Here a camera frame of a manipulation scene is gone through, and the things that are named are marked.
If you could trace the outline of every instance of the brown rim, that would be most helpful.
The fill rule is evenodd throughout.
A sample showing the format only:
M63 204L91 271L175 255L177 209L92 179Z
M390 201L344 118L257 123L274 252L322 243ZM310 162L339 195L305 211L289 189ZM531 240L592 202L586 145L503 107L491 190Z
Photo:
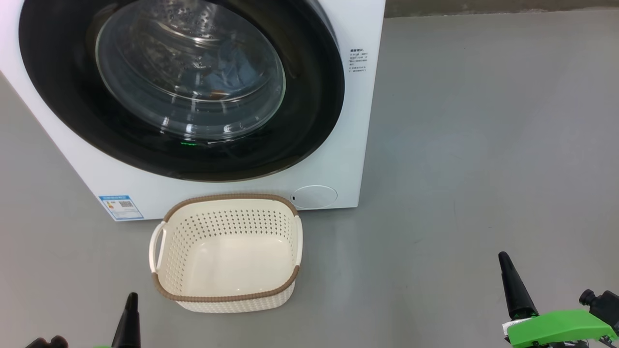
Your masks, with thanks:
M292 211L294 216L298 216L299 213L297 211L297 209L295 208L295 206L288 201L285 198L282 198L280 196L276 196L274 194L220 194L217 196L206 196L206 197L198 197L198 198L191 198L191 199L187 199L185 201L182 201L180 203L178 203L177 205L175 205L174 207L172 207L172 209L170 209L170 211L168 211L167 214L165 214L165 217L163 218L164 222L168 222L170 217L178 211L178 209L181 209L184 206L187 206L189 204L193 204L193 203L200 203L200 202L209 202L209 201L221 201L224 199L269 199L272 201L278 201L278 202L282 202L284 204L286 204L286 206L288 206L288 208L290 208L290 210ZM263 297L269 297L269 296L273 296L273 295L277 295L281 292L283 292L284 290L286 290L287 288L289 288L292 283L296 280L297 278L297 274L299 273L299 265L296 265L294 270L292 271L292 275L290 276L290 278L288 278L288 280L280 287L273 289L273 290L269 290L269 291L263 291L263 292L256 292L253 294L247 294L247 295L236 295L236 296L210 296L210 297L200 297L200 296L181 296L181 295L174 295L169 293L169 291L165 290L163 288L163 286L161 285L161 282L159 281L159 275L157 273L152 273L152 278L153 278L153 283L155 283L155 288L165 297L165 298L169 298L170 300L173 301L179 301L179 302L232 302L232 301L243 301L243 300L254 300L256 298L263 298Z

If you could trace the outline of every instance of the door glass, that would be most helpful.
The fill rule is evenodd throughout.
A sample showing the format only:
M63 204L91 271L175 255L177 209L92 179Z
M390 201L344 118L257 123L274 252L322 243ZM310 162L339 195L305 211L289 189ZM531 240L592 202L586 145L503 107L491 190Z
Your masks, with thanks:
M187 141L256 130L282 103L282 62L266 37L205 0L140 0L97 38L104 83L128 110Z

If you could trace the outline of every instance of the white basket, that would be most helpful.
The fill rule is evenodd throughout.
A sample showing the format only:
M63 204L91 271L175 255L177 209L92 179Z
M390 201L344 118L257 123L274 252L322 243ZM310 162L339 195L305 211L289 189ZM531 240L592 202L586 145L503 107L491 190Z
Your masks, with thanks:
M238 313L283 305L302 250L292 203L267 194L222 195L172 208L150 239L149 262L164 297L191 311Z

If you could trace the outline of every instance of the blue and white sticker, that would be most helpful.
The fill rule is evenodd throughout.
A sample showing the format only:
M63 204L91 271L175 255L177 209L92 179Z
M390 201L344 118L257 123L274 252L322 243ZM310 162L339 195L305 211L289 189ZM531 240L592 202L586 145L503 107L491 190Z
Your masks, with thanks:
M141 220L144 218L129 196L99 196L114 220Z

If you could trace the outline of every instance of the front-loading washing machine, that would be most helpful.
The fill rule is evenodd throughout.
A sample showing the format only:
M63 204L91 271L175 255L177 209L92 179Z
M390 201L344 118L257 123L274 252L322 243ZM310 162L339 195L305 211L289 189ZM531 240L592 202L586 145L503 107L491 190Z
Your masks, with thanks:
M115 220L355 207L384 0L0 0L0 69Z

